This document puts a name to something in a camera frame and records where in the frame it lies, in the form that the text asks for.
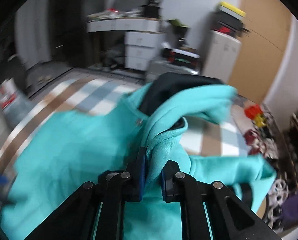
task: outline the plaid bedsheet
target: plaid bedsheet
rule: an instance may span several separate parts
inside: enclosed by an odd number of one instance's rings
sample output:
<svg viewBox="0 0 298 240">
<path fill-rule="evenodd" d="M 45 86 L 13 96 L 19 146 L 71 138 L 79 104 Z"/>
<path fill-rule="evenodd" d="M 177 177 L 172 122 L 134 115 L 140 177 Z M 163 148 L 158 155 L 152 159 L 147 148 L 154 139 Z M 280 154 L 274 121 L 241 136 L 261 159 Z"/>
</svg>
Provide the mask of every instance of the plaid bedsheet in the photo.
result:
<svg viewBox="0 0 298 240">
<path fill-rule="evenodd" d="M 91 115 L 107 114 L 115 107 L 123 93 L 132 92 L 139 87 L 103 76 L 60 83 L 11 132 L 0 150 L 0 173 L 14 164 L 39 128 L 55 112 L 77 109 Z M 244 138 L 232 118 L 221 125 L 194 117 L 188 117 L 187 120 L 189 129 L 182 136 L 180 143 L 188 154 L 247 155 Z"/>
</svg>

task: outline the metal screw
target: metal screw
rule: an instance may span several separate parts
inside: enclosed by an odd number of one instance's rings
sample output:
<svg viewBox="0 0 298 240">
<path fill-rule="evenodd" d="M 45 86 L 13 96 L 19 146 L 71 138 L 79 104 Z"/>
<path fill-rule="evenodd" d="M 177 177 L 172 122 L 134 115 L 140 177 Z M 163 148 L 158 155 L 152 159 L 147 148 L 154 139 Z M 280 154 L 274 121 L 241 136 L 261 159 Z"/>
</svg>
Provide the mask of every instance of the metal screw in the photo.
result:
<svg viewBox="0 0 298 240">
<path fill-rule="evenodd" d="M 221 189 L 221 188 L 222 188 L 222 183 L 219 182 L 219 181 L 216 181 L 216 182 L 213 183 L 213 186 L 214 186 L 215 188 L 217 188 L 217 189 Z"/>
<path fill-rule="evenodd" d="M 109 174 L 106 176 L 106 181 L 110 181 L 110 179 L 111 179 L 113 176 L 116 176 L 117 174 L 119 174 L 119 173 L 117 173 L 117 172 L 109 173 Z"/>
<path fill-rule="evenodd" d="M 136 124 L 137 125 L 142 125 L 142 119 L 138 118 L 137 121 L 136 121 Z"/>
<path fill-rule="evenodd" d="M 121 173 L 120 176 L 124 179 L 127 179 L 130 177 L 130 173 L 125 171 L 125 172 Z"/>
<path fill-rule="evenodd" d="M 178 179 L 183 179 L 184 177 L 185 177 L 185 174 L 183 173 L 183 172 L 177 172 L 176 173 L 176 177 L 178 178 Z"/>
<path fill-rule="evenodd" d="M 85 183 L 83 184 L 83 188 L 84 188 L 84 189 L 89 189 L 89 188 L 92 188 L 92 187 L 93 187 L 93 183 L 90 182 L 90 181 L 85 182 Z"/>
</svg>

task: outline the wooden door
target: wooden door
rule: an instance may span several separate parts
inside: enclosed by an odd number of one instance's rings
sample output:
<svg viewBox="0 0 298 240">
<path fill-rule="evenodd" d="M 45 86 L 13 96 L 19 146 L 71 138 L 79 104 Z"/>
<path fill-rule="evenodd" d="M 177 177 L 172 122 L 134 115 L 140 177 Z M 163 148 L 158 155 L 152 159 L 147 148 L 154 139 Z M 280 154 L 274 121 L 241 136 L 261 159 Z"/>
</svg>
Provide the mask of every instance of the wooden door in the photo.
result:
<svg viewBox="0 0 298 240">
<path fill-rule="evenodd" d="M 255 103 L 261 103 L 275 78 L 286 48 L 290 11 L 279 0 L 241 0 L 250 34 L 242 42 L 228 84 Z"/>
</svg>

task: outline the turquoise sweatshirt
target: turquoise sweatshirt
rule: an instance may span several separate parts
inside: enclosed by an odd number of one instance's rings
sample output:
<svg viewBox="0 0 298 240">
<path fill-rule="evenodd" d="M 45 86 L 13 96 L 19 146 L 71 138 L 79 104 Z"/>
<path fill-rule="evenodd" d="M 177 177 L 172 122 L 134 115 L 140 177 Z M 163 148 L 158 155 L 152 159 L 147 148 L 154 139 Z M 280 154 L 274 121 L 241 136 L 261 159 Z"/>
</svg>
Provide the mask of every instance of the turquoise sweatshirt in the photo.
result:
<svg viewBox="0 0 298 240">
<path fill-rule="evenodd" d="M 10 199 L 16 205 L 3 209 L 1 222 L 10 240 L 23 240 L 84 182 L 97 183 L 102 172 L 125 169 L 140 146 L 147 148 L 149 171 L 142 202 L 126 203 L 125 239 L 182 238 L 180 204 L 163 202 L 159 184 L 161 170 L 169 159 L 198 181 L 219 180 L 232 185 L 240 198 L 239 183 L 249 183 L 252 210 L 257 211 L 276 177 L 260 155 L 188 156 L 179 144 L 188 128 L 183 116 L 196 115 L 220 123 L 230 113 L 236 90 L 227 85 L 183 90 L 148 117 L 137 108 L 149 86 L 123 95 L 105 116 L 55 113 L 40 128 L 15 163 L 18 176 Z M 184 127 L 166 131 L 179 118 L 184 119 Z"/>
</svg>

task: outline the blue stripe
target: blue stripe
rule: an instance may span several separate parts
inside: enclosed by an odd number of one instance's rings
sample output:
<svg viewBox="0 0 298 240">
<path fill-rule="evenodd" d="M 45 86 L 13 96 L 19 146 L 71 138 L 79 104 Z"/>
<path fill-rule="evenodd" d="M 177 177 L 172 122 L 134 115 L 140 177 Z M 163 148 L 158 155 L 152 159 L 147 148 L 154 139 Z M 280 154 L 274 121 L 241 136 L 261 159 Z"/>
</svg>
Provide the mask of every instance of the blue stripe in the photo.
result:
<svg viewBox="0 0 298 240">
<path fill-rule="evenodd" d="M 84 112 L 90 111 L 94 108 L 100 101 L 106 98 L 112 91 L 119 86 L 117 82 L 108 81 L 102 86 L 94 90 L 87 98 L 82 100 L 75 108 L 78 108 Z"/>
</svg>

